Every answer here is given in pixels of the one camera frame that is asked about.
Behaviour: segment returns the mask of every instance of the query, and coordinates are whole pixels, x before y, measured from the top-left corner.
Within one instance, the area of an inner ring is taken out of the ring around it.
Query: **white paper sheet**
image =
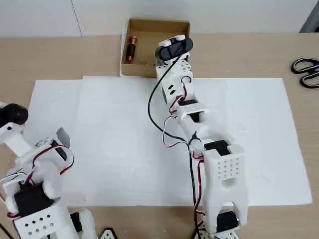
[[[192,204],[186,147],[163,147],[160,132],[148,119],[147,102],[155,80],[84,77],[72,87],[67,104],[57,95],[63,84],[65,89],[70,86],[64,81],[37,82],[25,135],[35,142],[44,132],[55,131],[58,123],[69,128],[76,154],[76,164],[64,176],[69,205]],[[198,99],[245,148],[249,205],[311,203],[282,80],[196,79],[194,84]],[[49,117],[57,109],[65,117]],[[160,91],[152,114],[160,125],[167,117]],[[183,136],[173,121],[167,130]]]

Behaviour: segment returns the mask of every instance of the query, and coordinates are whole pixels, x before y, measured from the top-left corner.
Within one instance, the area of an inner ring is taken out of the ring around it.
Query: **copper motor armature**
[[[126,59],[129,63],[131,63],[135,55],[135,47],[136,47],[136,43],[138,39],[136,36],[131,36],[129,41],[130,41],[130,44],[128,45],[128,48],[126,49]]]

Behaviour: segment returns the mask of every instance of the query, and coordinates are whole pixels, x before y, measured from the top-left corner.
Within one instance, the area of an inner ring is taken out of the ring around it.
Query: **red wire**
[[[204,163],[204,160],[201,159],[199,162],[198,162],[198,165],[197,165],[197,177],[198,177],[198,199],[197,199],[197,202],[194,206],[194,219],[195,219],[195,222],[197,222],[197,209],[198,209],[198,206],[199,206],[199,203],[200,203],[200,200],[201,200],[201,176],[200,176],[200,164],[201,163]]]
[[[66,167],[65,169],[63,169],[61,172],[60,172],[60,175],[62,175],[63,173],[65,173],[66,171],[68,171],[74,164],[74,156],[73,156],[73,160],[72,160],[72,163],[70,164],[70,166]]]
[[[184,84],[184,82],[182,81],[183,83],[183,88],[184,88],[184,96],[177,96],[176,99],[173,101],[173,103],[170,105],[168,111],[170,112],[170,114],[174,114],[177,110],[174,110],[174,111],[170,111],[170,109],[176,104],[176,102],[180,102],[180,101],[184,101],[187,97],[187,90],[186,90],[186,86]]]
[[[57,148],[57,147],[65,147],[65,146],[64,146],[64,145],[61,145],[61,144],[58,144],[58,145],[55,145],[55,146],[51,146],[51,147],[49,147],[49,148],[46,148],[45,150],[43,150],[43,151],[41,151],[40,153],[38,153],[38,154],[34,157],[34,159],[33,159],[32,169],[34,169],[34,167],[35,167],[35,164],[34,164],[35,161],[36,161],[41,155],[43,155],[43,154],[45,154],[46,152],[48,152],[48,151],[50,151],[50,150],[52,150],[52,149],[55,149],[55,148]],[[68,170],[73,166],[74,161],[75,161],[75,159],[74,159],[74,156],[73,156],[73,160],[72,160],[71,165],[68,166],[68,167],[66,167],[65,169],[63,169],[63,170],[60,172],[60,175],[64,174],[66,171],[68,171]],[[28,184],[28,182],[31,180],[31,178],[32,178],[32,176],[33,176],[33,173],[34,173],[34,172],[31,172],[31,173],[28,175],[28,177],[26,178],[26,180],[25,180],[25,182],[24,182],[24,185],[27,185],[27,184]]]
[[[194,158],[194,159],[203,159],[204,156],[195,157],[195,152],[193,151],[193,158]]]
[[[17,217],[19,217],[19,216],[20,216],[19,214],[16,214],[16,215],[13,215],[12,213],[8,213],[8,214],[7,214],[7,217],[8,217],[8,218],[11,218],[11,219],[17,218]]]

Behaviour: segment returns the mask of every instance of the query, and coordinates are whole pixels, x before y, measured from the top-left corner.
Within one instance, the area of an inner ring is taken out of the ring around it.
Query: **scissor handle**
[[[317,77],[317,76],[319,76],[319,71],[315,71],[312,74],[305,75],[305,76],[300,78],[300,84],[303,87],[306,87],[306,88],[309,88],[309,89],[319,88],[319,84],[309,84],[309,83],[306,82],[307,80],[312,79],[312,78]]]
[[[310,62],[312,63],[312,66],[297,69],[296,66],[302,62]],[[301,74],[305,72],[311,73],[311,72],[314,72],[316,69],[319,69],[319,60],[314,58],[307,58],[307,57],[300,58],[291,65],[291,71],[295,74]]]

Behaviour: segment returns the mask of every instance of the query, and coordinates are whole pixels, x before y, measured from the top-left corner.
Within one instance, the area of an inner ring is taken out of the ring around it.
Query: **black wire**
[[[2,231],[8,236],[8,238],[10,239],[14,239],[13,236],[11,236],[11,234],[8,232],[8,230],[0,223],[0,228],[2,229]]]
[[[191,176],[191,184],[192,184],[192,191],[193,191],[193,202],[194,202],[194,206],[195,206],[195,204],[196,204],[196,190],[195,190],[195,180],[194,180],[194,172],[193,172],[192,161],[193,161],[193,158],[191,156],[191,153],[189,153],[190,176]],[[197,233],[197,237],[198,237],[198,239],[200,239],[200,233],[199,233],[199,230],[198,230],[197,213],[196,212],[194,212],[194,223],[195,223],[194,232]]]
[[[164,79],[164,77],[167,75],[167,73],[171,70],[171,68],[177,63],[177,61],[181,58],[182,54],[180,54],[177,59],[171,64],[171,66],[164,72],[164,74],[162,75],[162,77],[160,78],[160,80],[156,83],[155,87],[153,88],[151,94],[150,94],[150,98],[149,98],[149,103],[148,103],[148,114],[149,114],[149,118],[151,120],[151,122],[153,123],[153,125],[158,128],[158,130],[160,130],[161,132],[163,132],[163,129],[153,120],[152,115],[151,115],[151,102],[152,102],[152,98],[153,95],[156,91],[156,89],[158,88],[158,86],[160,85],[160,83],[162,82],[162,80]],[[185,139],[183,139],[182,137],[179,136],[175,136],[172,135],[170,133],[167,133],[166,131],[164,132],[167,136],[171,137],[171,138],[175,138],[181,141],[186,142]],[[196,204],[196,190],[195,190],[195,180],[194,180],[194,172],[193,172],[193,165],[192,165],[192,156],[191,153],[189,153],[189,169],[190,169],[190,177],[191,177],[191,183],[192,183],[192,193],[193,193],[193,203],[194,206]],[[198,225],[197,225],[197,220],[195,220],[195,231],[197,232],[198,238],[200,239],[200,233],[198,230]]]
[[[195,180],[194,180],[194,172],[193,172],[193,158],[191,156],[191,153],[189,153],[189,169],[190,169],[190,177],[191,177],[191,185],[192,185],[192,191],[193,191],[193,203],[194,206],[196,204],[196,190],[195,190]]]
[[[167,75],[167,73],[171,70],[171,68],[176,64],[176,62],[181,58],[182,54],[179,55],[177,57],[177,59],[171,64],[171,66],[164,72],[164,74],[162,75],[162,77],[160,78],[160,80],[157,82],[157,84],[155,85],[155,87],[153,88],[151,94],[150,94],[150,98],[149,98],[149,103],[148,103],[148,114],[149,114],[149,118],[151,120],[151,122],[155,125],[156,128],[158,128],[161,132],[163,132],[163,129],[161,127],[158,126],[158,124],[153,120],[152,115],[151,115],[151,101],[152,101],[152,97],[156,91],[156,89],[158,88],[158,86],[160,85],[160,83],[162,82],[162,80],[164,79],[164,77]],[[171,137],[171,138],[175,138],[181,141],[186,142],[185,139],[183,139],[182,137],[178,137],[175,135],[171,135],[170,133],[164,132],[167,136]]]

